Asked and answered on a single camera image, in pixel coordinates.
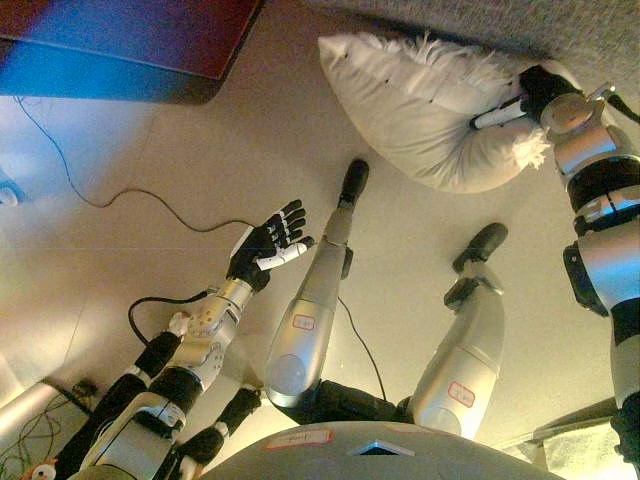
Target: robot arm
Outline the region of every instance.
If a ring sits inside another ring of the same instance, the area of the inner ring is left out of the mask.
[[[638,115],[613,94],[611,84],[584,95],[542,66],[523,72],[520,86],[519,114],[531,116],[547,130],[575,213],[578,240],[565,249],[564,263],[576,300],[611,317],[611,372],[619,408],[611,423],[620,436],[619,452],[638,468],[640,157],[622,130],[603,122],[605,102],[635,122]],[[495,113],[474,123],[495,122]]]
[[[80,476],[75,478],[91,476],[95,468],[117,467],[127,478],[151,479],[175,468],[176,434],[197,398],[220,372],[224,352],[247,303],[269,282],[269,271],[261,269],[258,261],[276,256],[278,249],[298,245],[290,244],[302,235],[305,211],[301,207],[299,200],[291,202],[260,227],[245,232],[232,252],[226,282],[189,319],[183,341],[168,366],[91,447]],[[312,242],[309,237],[300,241],[305,247]]]

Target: white pillow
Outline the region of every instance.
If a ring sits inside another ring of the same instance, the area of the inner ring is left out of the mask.
[[[321,37],[318,44],[325,75],[353,124],[414,180],[448,192],[482,192],[544,161],[549,145],[529,119],[469,127],[475,115],[519,93],[522,59],[366,33]]]

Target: gray carpet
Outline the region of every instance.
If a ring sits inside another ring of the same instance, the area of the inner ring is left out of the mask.
[[[307,0],[553,58],[591,90],[607,80],[638,109],[637,0]]]

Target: red surface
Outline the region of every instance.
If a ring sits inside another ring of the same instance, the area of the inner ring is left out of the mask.
[[[0,36],[221,79],[260,0],[3,0]]]

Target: power cord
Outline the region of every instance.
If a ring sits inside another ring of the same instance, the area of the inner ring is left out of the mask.
[[[197,232],[197,233],[209,233],[209,232],[213,232],[215,230],[218,230],[219,228],[222,227],[226,227],[227,225],[231,225],[233,223],[240,223],[246,226],[251,226],[251,223],[247,222],[246,220],[240,219],[240,218],[234,218],[231,220],[227,220],[221,223],[217,223],[211,227],[205,227],[205,228],[198,228],[198,227],[194,227],[190,224],[188,224],[179,214],[178,212],[176,212],[173,207],[171,207],[171,205],[169,205],[166,200],[164,198],[162,198],[161,196],[159,196],[156,193],[153,193],[149,190],[145,190],[144,188],[125,188],[123,190],[120,190],[118,193],[116,193],[109,201],[105,202],[105,203],[96,203],[93,202],[91,200],[89,200],[87,197],[85,197],[82,192],[80,192],[80,190],[76,187],[75,183],[73,182],[73,179],[71,178],[71,173],[69,171],[69,164],[67,162],[67,159],[64,155],[64,153],[62,152],[62,148],[60,148],[60,145],[58,144],[58,142],[49,134],[49,132],[47,132],[44,127],[42,127],[42,125],[40,125],[38,123],[38,121],[33,118],[33,116],[29,113],[29,111],[25,108],[23,100],[23,97],[13,97],[14,101],[18,104],[18,106],[20,107],[20,109],[24,112],[24,114],[27,116],[27,118],[29,120],[31,120],[31,122],[38,128],[38,130],[40,130],[40,132],[42,132],[42,134],[47,137],[47,139],[51,142],[51,144],[53,145],[53,147],[56,149],[56,152],[58,152],[58,156],[60,157],[60,160],[62,160],[62,163],[64,165],[64,170],[65,173],[67,175],[67,181],[69,182],[69,185],[71,186],[71,189],[75,192],[75,194],[78,196],[78,198],[80,198],[84,203],[86,203],[87,205],[90,205],[92,207],[95,208],[107,208],[110,207],[111,205],[113,205],[113,203],[120,198],[122,195],[125,195],[127,193],[143,193],[145,195],[149,195],[150,197],[155,198],[158,202],[160,202],[167,210],[169,210],[169,212],[171,212],[171,214],[176,217],[176,219],[185,227],[187,227],[189,230]]]
[[[353,317],[351,316],[351,311],[349,310],[349,307],[347,307],[347,304],[344,303],[344,301],[340,297],[338,297],[338,300],[340,301],[344,309],[347,311],[347,315],[349,316],[349,322],[351,322],[351,328],[353,328],[353,333],[356,334],[356,337],[358,337],[358,340],[360,340],[360,343],[362,343],[362,346],[366,350],[367,355],[369,355],[369,360],[371,360],[373,369],[376,371],[376,377],[378,377],[378,383],[380,384],[380,390],[382,391],[382,398],[385,401],[387,401],[387,394],[384,391],[384,385],[382,384],[382,378],[380,377],[380,371],[378,370],[378,365],[376,364],[376,361],[373,359],[373,355],[371,355],[371,351],[369,351],[369,347],[367,347],[367,344],[358,333],[358,330],[356,329],[356,326],[353,323]]]
[[[129,316],[129,325],[131,326],[131,330],[133,330],[133,333],[136,334],[136,337],[138,337],[140,339],[140,341],[142,343],[144,343],[144,345],[146,347],[148,347],[149,346],[149,340],[147,340],[147,338],[142,334],[142,332],[140,331],[140,329],[136,325],[135,319],[133,318],[133,310],[138,305],[140,305],[141,303],[145,303],[145,302],[162,302],[162,303],[172,303],[174,305],[184,305],[186,303],[197,302],[198,300],[203,299],[207,295],[209,295],[209,292],[207,290],[203,290],[202,292],[195,294],[193,297],[189,297],[189,298],[185,298],[185,299],[164,298],[164,297],[143,297],[143,298],[139,298],[138,300],[133,302],[131,304],[131,306],[129,307],[128,316]]]
[[[607,102],[609,102],[609,104],[613,108],[618,110],[621,114],[623,114],[629,120],[640,124],[640,116],[637,113],[635,113],[633,110],[631,110],[629,106],[626,103],[624,103],[624,101],[622,100],[622,98],[620,98],[618,94],[614,93],[613,95],[610,95],[609,98],[607,98]]]
[[[27,440],[48,439],[49,445],[47,453],[40,461],[46,461],[49,458],[53,449],[54,438],[61,432],[60,422],[55,418],[50,417],[49,414],[58,408],[65,406],[69,402],[70,400],[64,398],[62,394],[58,394],[47,403],[42,412],[34,415],[24,423],[20,433],[18,434],[18,439],[0,452],[0,479],[4,480],[11,478],[7,471],[7,464],[12,460],[20,463],[20,472],[24,472],[34,464]],[[34,435],[34,430],[38,428],[42,420],[47,423],[49,433],[44,435]],[[17,455],[7,455],[13,448],[17,448]]]

